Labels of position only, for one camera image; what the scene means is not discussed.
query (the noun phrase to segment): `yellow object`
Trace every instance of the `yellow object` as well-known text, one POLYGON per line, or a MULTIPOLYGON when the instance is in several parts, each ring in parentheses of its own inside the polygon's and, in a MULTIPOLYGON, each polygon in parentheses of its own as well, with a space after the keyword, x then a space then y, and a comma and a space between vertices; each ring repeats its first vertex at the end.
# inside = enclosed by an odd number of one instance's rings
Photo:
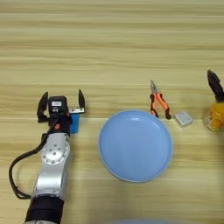
POLYGON ((222 131, 224 128, 224 102, 214 103, 204 116, 204 124, 212 131, 222 131))

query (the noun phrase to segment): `blue gripper pad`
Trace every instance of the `blue gripper pad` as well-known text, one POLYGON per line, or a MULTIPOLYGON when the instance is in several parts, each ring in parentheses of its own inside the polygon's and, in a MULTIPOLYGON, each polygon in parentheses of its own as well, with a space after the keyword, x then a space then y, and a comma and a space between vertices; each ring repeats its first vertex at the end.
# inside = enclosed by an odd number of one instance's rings
POLYGON ((71 117, 73 118, 73 123, 70 126, 70 132, 71 134, 75 134, 79 131, 80 114, 73 114, 71 117))

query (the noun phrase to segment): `orange stripe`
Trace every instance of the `orange stripe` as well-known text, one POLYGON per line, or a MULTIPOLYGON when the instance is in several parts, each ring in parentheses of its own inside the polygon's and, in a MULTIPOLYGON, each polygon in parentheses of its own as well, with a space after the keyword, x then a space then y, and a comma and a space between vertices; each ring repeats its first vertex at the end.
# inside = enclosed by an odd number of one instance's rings
POLYGON ((168 105, 165 101, 163 101, 163 99, 160 97, 160 94, 157 94, 157 100, 159 101, 159 103, 162 105, 162 107, 164 109, 168 109, 168 105))

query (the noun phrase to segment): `small white object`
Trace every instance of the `small white object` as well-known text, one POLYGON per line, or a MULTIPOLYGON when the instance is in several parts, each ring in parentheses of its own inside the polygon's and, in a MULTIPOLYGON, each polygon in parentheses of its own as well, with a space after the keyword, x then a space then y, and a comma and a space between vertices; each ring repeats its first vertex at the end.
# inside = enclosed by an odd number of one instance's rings
POLYGON ((193 118, 187 112, 178 112, 174 117, 181 126, 186 126, 193 122, 193 118))
POLYGON ((69 109, 70 114, 80 114, 84 113, 84 108, 70 108, 69 109))
POLYGON ((61 106, 61 101, 52 101, 52 106, 53 107, 60 107, 61 106))

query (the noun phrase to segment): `label sticker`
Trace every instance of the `label sticker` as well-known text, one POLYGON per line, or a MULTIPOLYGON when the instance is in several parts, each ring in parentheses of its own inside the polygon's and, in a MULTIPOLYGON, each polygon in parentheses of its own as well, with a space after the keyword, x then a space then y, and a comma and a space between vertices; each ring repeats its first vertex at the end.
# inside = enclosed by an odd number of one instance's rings
POLYGON ((53 107, 60 107, 61 106, 61 101, 52 101, 52 106, 53 107))

